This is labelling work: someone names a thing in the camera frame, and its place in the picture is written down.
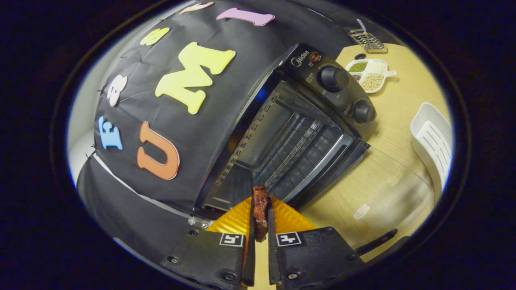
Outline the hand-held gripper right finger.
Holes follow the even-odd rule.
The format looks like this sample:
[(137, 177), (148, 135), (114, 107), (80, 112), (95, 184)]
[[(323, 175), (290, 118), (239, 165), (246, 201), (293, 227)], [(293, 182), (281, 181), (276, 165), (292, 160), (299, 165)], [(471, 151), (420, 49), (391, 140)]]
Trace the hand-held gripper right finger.
[(365, 267), (333, 227), (316, 228), (291, 206), (269, 201), (269, 283), (278, 290), (319, 289)]

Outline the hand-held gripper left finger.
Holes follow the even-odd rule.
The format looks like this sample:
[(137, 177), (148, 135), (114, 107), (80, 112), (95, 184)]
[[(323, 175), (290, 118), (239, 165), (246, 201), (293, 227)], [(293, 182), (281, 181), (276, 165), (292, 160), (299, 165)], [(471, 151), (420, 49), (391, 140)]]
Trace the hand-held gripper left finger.
[(249, 197), (205, 230), (190, 228), (160, 265), (206, 288), (241, 290), (254, 286), (253, 198)]

